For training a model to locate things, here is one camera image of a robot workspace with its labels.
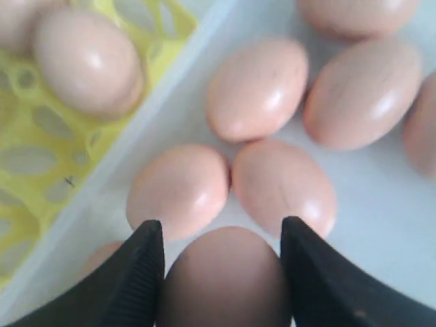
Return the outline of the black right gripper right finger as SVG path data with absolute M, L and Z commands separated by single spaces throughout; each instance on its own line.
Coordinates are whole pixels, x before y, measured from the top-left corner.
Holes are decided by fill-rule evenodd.
M 282 221 L 280 258 L 297 326 L 434 326 L 435 310 L 360 270 L 302 219 Z

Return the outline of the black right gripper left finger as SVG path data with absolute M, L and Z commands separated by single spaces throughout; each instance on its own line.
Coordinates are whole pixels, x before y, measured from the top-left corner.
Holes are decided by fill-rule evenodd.
M 160 222 L 148 220 L 73 288 L 15 327 L 153 326 L 164 280 Z

